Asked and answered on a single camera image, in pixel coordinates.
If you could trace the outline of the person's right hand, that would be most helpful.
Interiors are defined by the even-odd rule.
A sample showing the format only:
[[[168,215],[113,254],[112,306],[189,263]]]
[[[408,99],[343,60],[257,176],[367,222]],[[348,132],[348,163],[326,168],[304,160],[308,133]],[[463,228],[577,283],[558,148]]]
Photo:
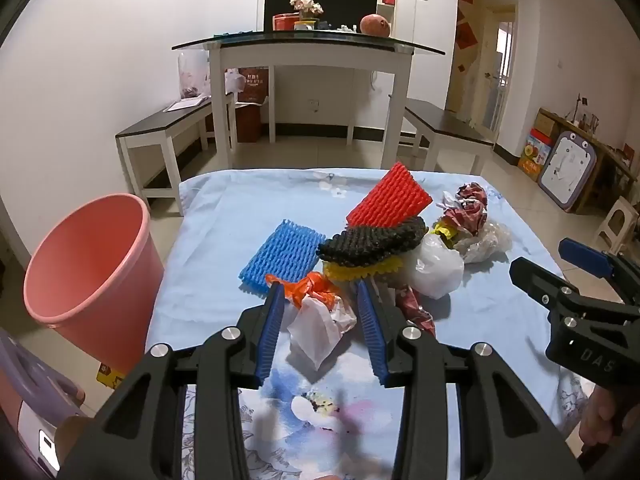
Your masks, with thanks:
[[[614,417],[617,415],[615,396],[600,386],[590,394],[579,426],[582,444],[592,448],[598,444],[609,444],[614,437]]]

